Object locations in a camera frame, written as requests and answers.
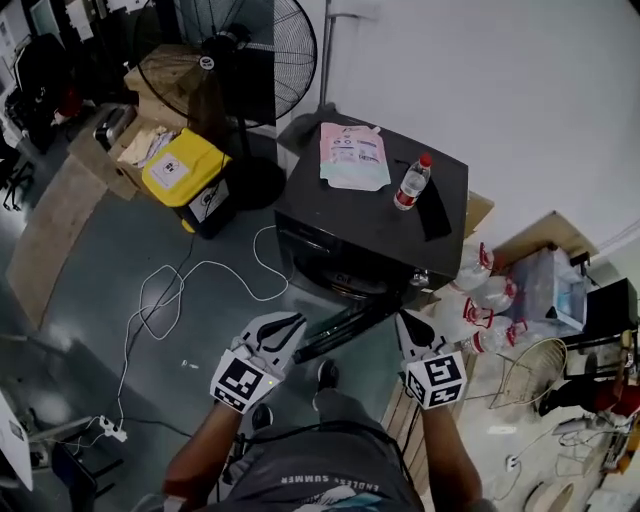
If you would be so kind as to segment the closed brown cardboard box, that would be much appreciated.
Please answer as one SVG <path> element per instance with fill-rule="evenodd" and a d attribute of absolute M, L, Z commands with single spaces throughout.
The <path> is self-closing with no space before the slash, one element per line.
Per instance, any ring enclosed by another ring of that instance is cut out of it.
<path fill-rule="evenodd" d="M 201 52 L 188 45 L 160 44 L 144 57 L 124 81 L 140 96 L 158 100 L 188 119 L 189 103 L 208 74 L 200 66 Z"/>

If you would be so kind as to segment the white pole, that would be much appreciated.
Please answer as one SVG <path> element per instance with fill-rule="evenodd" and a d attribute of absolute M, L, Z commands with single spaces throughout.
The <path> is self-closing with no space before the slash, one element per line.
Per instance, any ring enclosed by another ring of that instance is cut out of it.
<path fill-rule="evenodd" d="M 328 103 L 328 82 L 330 74 L 330 62 L 332 52 L 332 39 L 335 26 L 335 17 L 332 11 L 333 0 L 325 0 L 325 13 L 324 13 L 324 32 L 322 43 L 322 58 L 321 58 L 321 76 L 320 76 L 320 91 L 319 91 L 319 106 L 325 107 Z"/>

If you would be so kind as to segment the black pedestal fan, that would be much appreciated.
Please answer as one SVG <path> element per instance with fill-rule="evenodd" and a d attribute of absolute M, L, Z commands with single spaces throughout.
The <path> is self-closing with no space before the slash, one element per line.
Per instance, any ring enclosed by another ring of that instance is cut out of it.
<path fill-rule="evenodd" d="M 137 64 L 160 44 L 198 49 L 208 72 L 189 103 L 189 129 L 231 153 L 240 210 L 273 204 L 286 175 L 255 154 L 249 131 L 273 127 L 309 91 L 318 46 L 298 0 L 145 0 L 133 32 Z"/>

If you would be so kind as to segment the person's grey printed t-shirt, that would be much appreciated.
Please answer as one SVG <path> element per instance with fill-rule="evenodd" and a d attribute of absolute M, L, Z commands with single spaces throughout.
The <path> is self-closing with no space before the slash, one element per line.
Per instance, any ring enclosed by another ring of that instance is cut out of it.
<path fill-rule="evenodd" d="M 209 512 L 423 512 L 394 448 L 361 431 L 312 430 L 251 447 Z"/>

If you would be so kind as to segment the person's left forearm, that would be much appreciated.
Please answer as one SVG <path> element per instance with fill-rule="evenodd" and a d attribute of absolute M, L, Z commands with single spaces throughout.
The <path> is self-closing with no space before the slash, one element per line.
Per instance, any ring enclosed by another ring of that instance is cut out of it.
<path fill-rule="evenodd" d="M 216 403 L 169 463 L 163 492 L 182 499 L 186 510 L 204 507 L 222 474 L 242 419 L 241 413 Z"/>

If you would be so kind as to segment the light wooden board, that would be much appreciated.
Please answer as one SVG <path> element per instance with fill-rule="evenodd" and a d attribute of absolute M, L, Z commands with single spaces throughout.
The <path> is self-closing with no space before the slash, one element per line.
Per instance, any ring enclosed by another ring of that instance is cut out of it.
<path fill-rule="evenodd" d="M 561 248 L 570 257 L 583 253 L 594 257 L 599 253 L 595 245 L 557 211 L 540 218 L 493 252 L 500 262 L 510 265 L 551 245 Z"/>

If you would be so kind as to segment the black washing machine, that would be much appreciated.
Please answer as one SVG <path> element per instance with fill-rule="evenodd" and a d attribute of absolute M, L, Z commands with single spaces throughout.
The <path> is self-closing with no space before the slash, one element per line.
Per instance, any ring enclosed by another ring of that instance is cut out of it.
<path fill-rule="evenodd" d="M 283 272 L 292 285 L 344 304 L 394 294 L 406 302 L 437 290 L 458 273 L 465 238 L 468 166 L 421 142 L 381 129 L 391 183 L 365 192 L 330 187 L 320 178 L 315 132 L 274 205 Z M 393 202 L 408 167 L 432 156 L 431 178 L 452 233 L 427 242 L 418 211 Z"/>

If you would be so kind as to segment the white board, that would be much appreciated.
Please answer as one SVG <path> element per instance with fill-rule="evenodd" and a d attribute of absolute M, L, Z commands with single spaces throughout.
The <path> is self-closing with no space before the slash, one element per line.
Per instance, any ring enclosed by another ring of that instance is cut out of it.
<path fill-rule="evenodd" d="M 22 484 L 32 492 L 34 485 L 29 439 L 1 391 L 0 451 Z"/>

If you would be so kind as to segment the yellow lid black storage box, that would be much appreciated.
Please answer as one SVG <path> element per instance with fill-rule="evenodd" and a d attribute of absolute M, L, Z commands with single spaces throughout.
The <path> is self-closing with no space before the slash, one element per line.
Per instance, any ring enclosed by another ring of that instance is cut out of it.
<path fill-rule="evenodd" d="M 211 239 L 236 212 L 227 182 L 231 163 L 231 157 L 185 128 L 144 166 L 142 181 L 185 230 Z"/>

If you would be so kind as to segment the black flat rectangular case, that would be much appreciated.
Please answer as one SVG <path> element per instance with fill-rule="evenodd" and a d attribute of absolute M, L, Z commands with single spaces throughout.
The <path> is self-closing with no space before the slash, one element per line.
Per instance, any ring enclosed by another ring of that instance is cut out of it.
<path fill-rule="evenodd" d="M 448 237 L 451 224 L 437 186 L 429 180 L 415 205 L 427 242 Z"/>

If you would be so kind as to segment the person's grey trousers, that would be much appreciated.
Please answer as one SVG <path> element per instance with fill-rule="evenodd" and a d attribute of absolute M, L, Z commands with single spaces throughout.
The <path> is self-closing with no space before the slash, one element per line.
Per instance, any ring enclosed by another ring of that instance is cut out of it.
<path fill-rule="evenodd" d="M 321 431 L 351 435 L 390 443 L 393 438 L 382 425 L 373 420 L 362 404 L 334 388 L 317 392 L 313 406 L 319 415 Z"/>

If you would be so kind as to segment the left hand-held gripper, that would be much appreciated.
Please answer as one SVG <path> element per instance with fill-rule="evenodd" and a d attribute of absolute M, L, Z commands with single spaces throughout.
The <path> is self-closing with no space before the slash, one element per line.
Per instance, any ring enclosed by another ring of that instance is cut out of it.
<path fill-rule="evenodd" d="M 240 414 L 284 382 L 293 352 L 307 326 L 301 313 L 255 317 L 226 349 L 210 384 L 210 395 Z"/>

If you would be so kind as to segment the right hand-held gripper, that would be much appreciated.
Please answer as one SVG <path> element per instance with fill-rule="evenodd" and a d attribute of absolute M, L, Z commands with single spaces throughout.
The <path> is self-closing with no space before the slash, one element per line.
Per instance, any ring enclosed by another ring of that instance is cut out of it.
<path fill-rule="evenodd" d="M 395 315 L 399 347 L 405 360 L 440 354 L 447 339 L 432 317 L 402 309 Z M 467 386 L 460 351 L 407 363 L 405 387 L 423 410 L 458 402 Z"/>

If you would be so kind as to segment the silver and black appliance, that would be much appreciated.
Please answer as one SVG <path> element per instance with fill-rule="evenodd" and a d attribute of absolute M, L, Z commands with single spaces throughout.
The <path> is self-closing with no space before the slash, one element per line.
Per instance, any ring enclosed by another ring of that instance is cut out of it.
<path fill-rule="evenodd" d="M 105 151 L 109 151 L 135 117 L 136 111 L 131 105 L 111 108 L 96 125 L 94 139 Z"/>

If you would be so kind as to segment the clear plastic storage box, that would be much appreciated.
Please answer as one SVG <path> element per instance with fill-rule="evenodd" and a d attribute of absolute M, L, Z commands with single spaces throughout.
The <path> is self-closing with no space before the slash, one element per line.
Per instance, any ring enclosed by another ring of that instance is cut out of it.
<path fill-rule="evenodd" d="M 588 282 L 583 269 L 572 265 L 558 247 L 545 247 L 511 267 L 517 293 L 505 315 L 580 333 L 587 318 Z"/>

